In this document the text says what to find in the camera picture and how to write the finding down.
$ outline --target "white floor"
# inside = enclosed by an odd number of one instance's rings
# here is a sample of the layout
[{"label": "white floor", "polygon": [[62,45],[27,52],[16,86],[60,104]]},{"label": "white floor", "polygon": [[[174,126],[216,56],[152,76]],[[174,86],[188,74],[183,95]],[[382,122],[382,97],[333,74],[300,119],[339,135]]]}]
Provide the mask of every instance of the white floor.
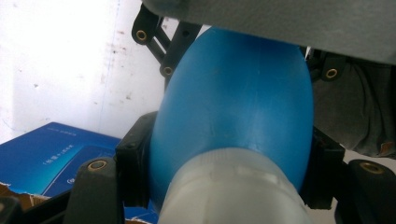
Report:
[{"label": "white floor", "polygon": [[[51,121],[123,137],[157,110],[159,64],[131,38],[139,8],[136,0],[0,1],[0,144]],[[175,21],[163,29],[171,34]],[[396,171],[395,161],[380,162]],[[332,212],[309,213],[334,223]]]}]

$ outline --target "blue bottle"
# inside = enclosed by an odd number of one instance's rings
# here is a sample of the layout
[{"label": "blue bottle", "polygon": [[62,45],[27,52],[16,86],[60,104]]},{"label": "blue bottle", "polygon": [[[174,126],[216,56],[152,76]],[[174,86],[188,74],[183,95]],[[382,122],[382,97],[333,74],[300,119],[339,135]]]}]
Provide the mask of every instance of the blue bottle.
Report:
[{"label": "blue bottle", "polygon": [[188,49],[151,138],[149,186],[160,211],[177,170],[225,147],[272,160],[299,190],[309,158],[312,89],[297,46],[211,28]]}]

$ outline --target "cardboard box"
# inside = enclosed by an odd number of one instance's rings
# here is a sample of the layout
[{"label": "cardboard box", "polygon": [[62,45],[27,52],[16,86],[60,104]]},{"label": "cardboard box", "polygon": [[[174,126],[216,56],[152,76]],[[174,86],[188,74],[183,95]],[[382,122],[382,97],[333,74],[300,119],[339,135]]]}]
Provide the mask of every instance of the cardboard box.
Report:
[{"label": "cardboard box", "polygon": [[[23,209],[72,188],[78,167],[97,157],[113,157],[120,139],[60,123],[49,123],[0,145],[0,195],[20,199]],[[156,223],[149,205],[126,208],[131,223]]]}]

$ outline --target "gray panel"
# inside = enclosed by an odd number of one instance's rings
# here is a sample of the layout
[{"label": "gray panel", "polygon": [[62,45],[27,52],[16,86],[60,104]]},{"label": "gray panel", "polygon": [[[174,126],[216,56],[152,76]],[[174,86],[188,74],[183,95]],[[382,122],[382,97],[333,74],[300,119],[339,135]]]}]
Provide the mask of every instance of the gray panel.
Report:
[{"label": "gray panel", "polygon": [[144,0],[152,12],[396,64],[396,0]]}]

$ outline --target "translucent white cap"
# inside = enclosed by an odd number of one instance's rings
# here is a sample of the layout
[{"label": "translucent white cap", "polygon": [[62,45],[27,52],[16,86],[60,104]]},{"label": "translucent white cap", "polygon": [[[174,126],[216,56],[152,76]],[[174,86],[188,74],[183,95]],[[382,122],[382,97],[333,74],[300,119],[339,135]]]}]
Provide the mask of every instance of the translucent white cap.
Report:
[{"label": "translucent white cap", "polygon": [[268,158],[242,148],[206,152],[174,176],[161,224],[311,223],[303,201]]}]

